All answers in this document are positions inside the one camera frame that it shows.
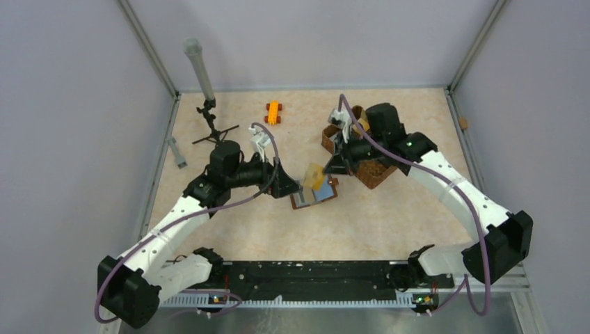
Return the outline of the brown leather card holder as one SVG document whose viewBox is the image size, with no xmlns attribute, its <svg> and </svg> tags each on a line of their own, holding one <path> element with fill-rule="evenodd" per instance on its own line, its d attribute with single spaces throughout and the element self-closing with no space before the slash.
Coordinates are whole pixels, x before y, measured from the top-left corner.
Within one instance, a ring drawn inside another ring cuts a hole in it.
<svg viewBox="0 0 590 334">
<path fill-rule="evenodd" d="M 335 199 L 338 197 L 338 185 L 339 180 L 335 177 L 332 177 L 331 175 L 328 175 L 324 179 L 324 182 L 319 190 L 302 186 L 299 192 L 293 193 L 289 196 L 292 209 L 303 209 Z"/>
</svg>

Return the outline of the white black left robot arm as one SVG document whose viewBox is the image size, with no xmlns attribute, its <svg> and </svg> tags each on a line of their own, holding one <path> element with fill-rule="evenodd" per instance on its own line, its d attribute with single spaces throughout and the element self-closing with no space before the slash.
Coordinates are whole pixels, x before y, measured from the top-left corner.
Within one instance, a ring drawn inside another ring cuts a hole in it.
<svg viewBox="0 0 590 334">
<path fill-rule="evenodd" d="M 166 266 L 168 258 L 184 240 L 216 212 L 245 204 L 230 204 L 235 188 L 256 186 L 258 196 L 284 198 L 300 190 L 278 157 L 269 162 L 256 152 L 250 161 L 235 141 L 223 141 L 209 155 L 202 174 L 192 180 L 173 208 L 135 246 L 119 257 L 106 256 L 97 269 L 95 318 L 101 324 L 120 320 L 140 328 L 151 320 L 160 305 L 182 290 L 202 283 L 215 287 L 223 279 L 219 257 L 197 250 L 186 259 Z"/>
</svg>

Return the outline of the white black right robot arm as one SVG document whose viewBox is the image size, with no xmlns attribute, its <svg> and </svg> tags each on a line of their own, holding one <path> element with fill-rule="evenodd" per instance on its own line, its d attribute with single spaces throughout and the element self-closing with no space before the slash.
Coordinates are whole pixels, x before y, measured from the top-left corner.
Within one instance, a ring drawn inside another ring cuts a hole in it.
<svg viewBox="0 0 590 334">
<path fill-rule="evenodd" d="M 363 161 L 396 166 L 409 178 L 437 196 L 461 223 L 472 242 L 453 246 L 425 246 L 411 255 L 409 280 L 426 287 L 442 274 L 467 274 L 481 283 L 493 284 L 529 252 L 533 220 L 524 211 L 512 213 L 493 202 L 466 180 L 437 145 L 421 132 L 408 133 L 397 109 L 389 103 L 366 110 L 369 132 L 353 130 L 345 106 L 335 107 L 328 123 L 337 128 L 334 152 L 324 167 L 327 174 L 354 174 Z"/>
</svg>

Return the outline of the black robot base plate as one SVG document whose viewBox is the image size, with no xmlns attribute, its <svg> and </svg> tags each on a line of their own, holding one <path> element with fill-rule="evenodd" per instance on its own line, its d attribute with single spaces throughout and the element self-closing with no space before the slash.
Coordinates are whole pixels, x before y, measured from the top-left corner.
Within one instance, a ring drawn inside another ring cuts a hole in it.
<svg viewBox="0 0 590 334">
<path fill-rule="evenodd" d="M 406 261 L 233 261 L 214 266 L 194 289 L 226 290 L 243 301 L 392 301 L 403 292 L 453 288 Z"/>
</svg>

